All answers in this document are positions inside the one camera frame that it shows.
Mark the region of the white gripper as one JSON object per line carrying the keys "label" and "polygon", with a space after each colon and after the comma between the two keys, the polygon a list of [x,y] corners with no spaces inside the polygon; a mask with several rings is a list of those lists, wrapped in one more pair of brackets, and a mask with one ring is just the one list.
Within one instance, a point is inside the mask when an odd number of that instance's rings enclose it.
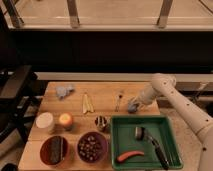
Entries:
{"label": "white gripper", "polygon": [[129,101],[130,106],[148,106],[156,99],[157,93],[151,85],[145,87],[139,94]]}

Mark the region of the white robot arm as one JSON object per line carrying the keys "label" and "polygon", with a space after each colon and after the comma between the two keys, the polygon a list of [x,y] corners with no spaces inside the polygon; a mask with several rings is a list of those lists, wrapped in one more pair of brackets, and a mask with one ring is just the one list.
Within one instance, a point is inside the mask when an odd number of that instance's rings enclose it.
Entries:
{"label": "white robot arm", "polygon": [[202,143],[198,171],[213,171],[213,117],[183,96],[176,88],[173,75],[156,73],[150,84],[128,102],[128,112],[136,113],[153,103],[158,95],[167,98]]}

